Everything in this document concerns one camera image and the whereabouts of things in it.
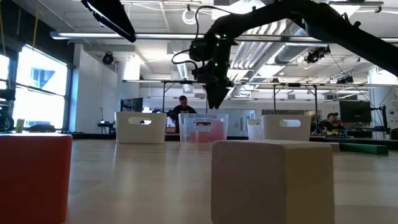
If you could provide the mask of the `white plastic bin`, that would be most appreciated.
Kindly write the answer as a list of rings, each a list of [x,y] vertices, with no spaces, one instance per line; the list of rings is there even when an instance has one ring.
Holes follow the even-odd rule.
[[[115,112],[118,144],[163,144],[167,116],[164,113]]]
[[[249,140],[309,141],[311,116],[264,114],[247,119]]]

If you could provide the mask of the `black aluminium table frame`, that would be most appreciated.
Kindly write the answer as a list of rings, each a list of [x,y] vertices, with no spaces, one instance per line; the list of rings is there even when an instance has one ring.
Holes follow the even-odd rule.
[[[54,135],[59,133],[22,133],[27,135]],[[61,133],[71,135],[74,140],[116,140],[115,134],[85,134],[85,133]],[[165,135],[166,141],[179,141],[179,134],[169,134]],[[249,140],[248,137],[243,136],[228,136],[227,140]],[[310,141],[313,142],[337,142],[343,144],[367,144],[367,145],[380,145],[386,146],[389,150],[398,151],[398,140],[375,140],[375,139],[355,139],[355,138],[332,138],[324,136],[310,136]]]

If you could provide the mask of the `black background stand frame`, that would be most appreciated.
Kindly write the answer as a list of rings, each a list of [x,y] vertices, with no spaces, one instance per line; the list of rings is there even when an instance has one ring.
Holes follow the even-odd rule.
[[[197,82],[197,81],[193,81],[193,80],[162,80],[161,81],[163,83],[163,92],[162,92],[162,111],[165,111],[165,94],[166,92],[169,90],[169,88],[171,88],[174,84],[178,83],[180,85],[201,85],[201,83]],[[166,88],[166,84],[171,83],[172,85],[170,85],[168,88]],[[204,97],[191,97],[191,99],[193,100],[204,100],[206,103],[205,106],[205,113],[208,113],[208,95],[205,94]]]
[[[315,97],[314,103],[315,103],[315,131],[313,134],[320,134],[318,130],[318,88],[316,85],[311,85],[309,83],[276,83],[272,82],[272,91],[273,91],[273,107],[274,107],[274,114],[276,114],[276,86],[282,86],[282,87],[290,87],[290,88],[299,88],[299,87],[305,87],[307,90],[309,90],[309,87],[311,86],[313,88],[312,95]]]

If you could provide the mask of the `green wooden block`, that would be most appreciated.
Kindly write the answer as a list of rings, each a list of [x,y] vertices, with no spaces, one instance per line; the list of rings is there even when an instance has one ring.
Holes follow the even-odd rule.
[[[339,143],[341,151],[358,152],[365,154],[388,155],[389,148],[387,146],[372,145],[372,144],[353,144],[353,143]]]

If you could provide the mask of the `natural wooden cube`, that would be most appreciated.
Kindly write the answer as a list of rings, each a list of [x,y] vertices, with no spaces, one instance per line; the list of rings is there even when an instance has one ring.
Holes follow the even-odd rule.
[[[217,141],[213,224],[335,224],[333,150],[308,141]]]

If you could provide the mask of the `person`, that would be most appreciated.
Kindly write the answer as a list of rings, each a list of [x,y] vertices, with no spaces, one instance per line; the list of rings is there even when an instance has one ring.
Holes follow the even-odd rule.
[[[181,113],[197,113],[194,108],[188,105],[188,100],[185,95],[181,95],[179,98],[179,105],[176,106],[172,110],[172,121],[175,124],[175,132],[179,133],[179,121],[178,121],[178,116]]]
[[[344,127],[342,125],[337,123],[337,116],[338,116],[338,113],[329,113],[327,115],[326,119],[320,123],[321,130],[324,133],[339,131],[339,130],[344,129]]]

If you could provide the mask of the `black computer monitor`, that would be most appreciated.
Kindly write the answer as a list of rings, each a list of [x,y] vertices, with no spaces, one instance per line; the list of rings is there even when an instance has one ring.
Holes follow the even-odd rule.
[[[138,112],[143,110],[143,98],[122,99],[120,101],[120,112]]]
[[[368,101],[339,101],[343,123],[370,123],[371,105]]]

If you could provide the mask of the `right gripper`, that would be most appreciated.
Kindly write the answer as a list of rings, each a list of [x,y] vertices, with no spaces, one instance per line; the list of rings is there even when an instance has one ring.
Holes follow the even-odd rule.
[[[227,34],[205,34],[203,38],[214,40],[212,57],[208,61],[201,61],[203,65],[194,69],[194,79],[204,83],[209,109],[218,109],[229,92],[228,88],[234,86],[228,78],[229,56],[234,39]]]

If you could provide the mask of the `black background equipment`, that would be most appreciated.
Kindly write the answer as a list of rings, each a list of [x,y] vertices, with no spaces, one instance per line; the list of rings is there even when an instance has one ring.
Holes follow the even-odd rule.
[[[14,119],[10,112],[15,95],[15,90],[0,89],[0,132],[9,132],[14,128]]]

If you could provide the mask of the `overhead light bar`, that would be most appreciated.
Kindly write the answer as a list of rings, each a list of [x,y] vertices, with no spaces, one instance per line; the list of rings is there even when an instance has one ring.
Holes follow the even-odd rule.
[[[50,36],[57,40],[72,39],[123,39],[115,33],[89,33],[89,32],[56,32],[51,31]],[[137,40],[193,40],[196,34],[173,34],[173,33],[137,33]],[[313,37],[300,35],[241,35],[235,38],[237,41],[248,42],[297,42],[297,43],[317,43],[322,40]]]

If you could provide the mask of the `clear plastic bin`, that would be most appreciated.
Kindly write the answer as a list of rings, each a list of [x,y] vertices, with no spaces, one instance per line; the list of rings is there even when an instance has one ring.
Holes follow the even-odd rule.
[[[190,142],[190,133],[194,131],[209,132],[211,134],[212,125],[215,121],[225,122],[225,140],[228,132],[228,115],[227,114],[198,114],[198,113],[181,113],[178,116],[180,142]]]

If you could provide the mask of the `silver ventilation duct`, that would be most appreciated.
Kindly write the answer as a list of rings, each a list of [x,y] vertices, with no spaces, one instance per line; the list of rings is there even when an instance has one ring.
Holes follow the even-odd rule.
[[[307,31],[301,27],[299,27],[294,22],[289,22],[288,27],[285,31],[283,31],[284,35],[299,35],[299,36],[307,36]],[[276,64],[288,64],[295,60],[302,52],[308,49],[307,45],[298,44],[298,43],[284,43],[280,49],[278,50],[277,55],[275,56]]]

